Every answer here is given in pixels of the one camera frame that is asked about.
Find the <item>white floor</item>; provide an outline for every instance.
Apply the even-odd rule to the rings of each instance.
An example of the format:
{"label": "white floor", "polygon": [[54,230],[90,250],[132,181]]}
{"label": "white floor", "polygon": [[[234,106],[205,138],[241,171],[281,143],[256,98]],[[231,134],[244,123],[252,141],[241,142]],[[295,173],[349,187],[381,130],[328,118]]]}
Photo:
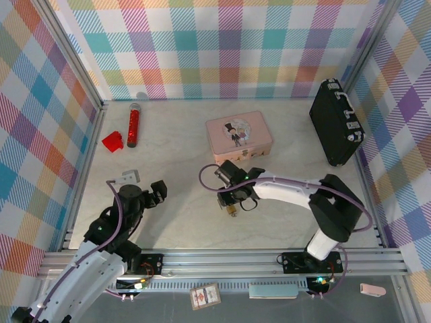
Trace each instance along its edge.
{"label": "white floor", "polygon": [[[160,101],[142,102],[139,142],[109,152],[101,140],[113,131],[127,137],[130,102],[110,102],[100,134],[71,248],[77,248],[89,224],[112,204],[105,181],[125,170],[138,169],[142,189],[164,180],[165,203],[146,210],[140,228],[131,237],[141,248],[300,248],[305,247],[317,223],[309,210],[279,201],[264,200],[251,212],[231,218],[218,206],[215,193],[198,182],[202,166],[213,162],[205,121],[260,110],[274,138],[271,154],[237,165],[260,167],[280,176],[318,178],[338,175],[364,200],[354,163],[332,168],[325,159],[308,116],[311,100]],[[208,185],[222,183],[208,170]],[[358,226],[366,224],[362,216]],[[373,230],[352,234],[345,246],[377,246]]]}

